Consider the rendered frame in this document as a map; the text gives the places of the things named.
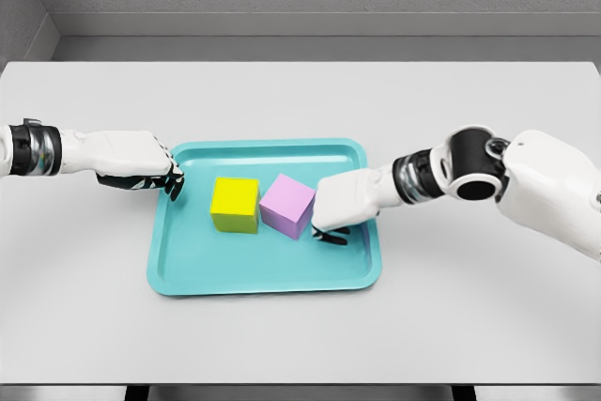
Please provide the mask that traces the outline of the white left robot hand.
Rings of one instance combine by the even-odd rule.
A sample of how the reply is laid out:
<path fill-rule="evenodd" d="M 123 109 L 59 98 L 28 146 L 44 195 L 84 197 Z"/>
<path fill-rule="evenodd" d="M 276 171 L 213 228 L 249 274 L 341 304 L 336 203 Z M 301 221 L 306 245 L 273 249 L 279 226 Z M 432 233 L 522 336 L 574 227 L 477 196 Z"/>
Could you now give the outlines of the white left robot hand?
<path fill-rule="evenodd" d="M 184 172 L 152 132 L 92 132 L 85 144 L 100 185 L 128 191 L 164 189 L 171 201 L 180 195 Z"/>

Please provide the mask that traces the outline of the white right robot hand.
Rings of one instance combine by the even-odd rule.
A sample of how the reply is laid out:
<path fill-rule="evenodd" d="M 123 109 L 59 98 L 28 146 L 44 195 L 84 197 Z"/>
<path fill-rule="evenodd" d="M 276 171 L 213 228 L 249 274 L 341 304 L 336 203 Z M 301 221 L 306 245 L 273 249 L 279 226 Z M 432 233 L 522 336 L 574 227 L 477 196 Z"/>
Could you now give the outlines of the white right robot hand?
<path fill-rule="evenodd" d="M 345 246 L 350 227 L 375 218 L 381 172 L 363 168 L 322 178 L 317 184 L 312 236 L 315 240 Z"/>

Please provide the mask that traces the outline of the pink cube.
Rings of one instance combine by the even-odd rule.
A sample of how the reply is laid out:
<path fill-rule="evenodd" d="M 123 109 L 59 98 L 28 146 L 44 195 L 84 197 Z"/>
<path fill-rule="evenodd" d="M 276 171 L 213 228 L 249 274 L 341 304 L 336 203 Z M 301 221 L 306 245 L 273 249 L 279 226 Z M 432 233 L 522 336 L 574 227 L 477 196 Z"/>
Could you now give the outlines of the pink cube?
<path fill-rule="evenodd" d="M 280 174 L 259 202 L 261 220 L 276 231 L 297 240 L 310 222 L 316 191 Z"/>

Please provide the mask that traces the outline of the yellow cube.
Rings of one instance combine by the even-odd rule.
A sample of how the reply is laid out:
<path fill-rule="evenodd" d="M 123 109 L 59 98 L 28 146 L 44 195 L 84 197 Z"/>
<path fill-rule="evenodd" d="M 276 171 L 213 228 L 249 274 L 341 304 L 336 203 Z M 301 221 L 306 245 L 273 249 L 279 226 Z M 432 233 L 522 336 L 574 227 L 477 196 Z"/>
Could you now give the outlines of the yellow cube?
<path fill-rule="evenodd" d="M 257 179 L 217 177 L 209 210 L 215 228 L 226 233 L 256 234 L 259 200 Z"/>

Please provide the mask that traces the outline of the teal tray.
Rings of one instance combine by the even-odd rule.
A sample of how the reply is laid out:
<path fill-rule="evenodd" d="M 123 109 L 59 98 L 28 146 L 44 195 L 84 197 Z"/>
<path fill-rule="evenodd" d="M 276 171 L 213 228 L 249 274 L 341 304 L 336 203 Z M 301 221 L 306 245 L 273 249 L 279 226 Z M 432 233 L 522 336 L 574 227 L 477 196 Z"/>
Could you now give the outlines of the teal tray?
<path fill-rule="evenodd" d="M 345 246 L 293 240 L 261 224 L 255 234 L 215 229 L 209 206 L 217 177 L 255 178 L 265 191 L 280 174 L 315 187 L 323 177 L 364 168 L 347 138 L 188 142 L 173 156 L 185 173 L 176 201 L 160 193 L 146 266 L 165 296 L 351 290 L 372 285 L 382 262 L 374 221 L 351 227 Z"/>

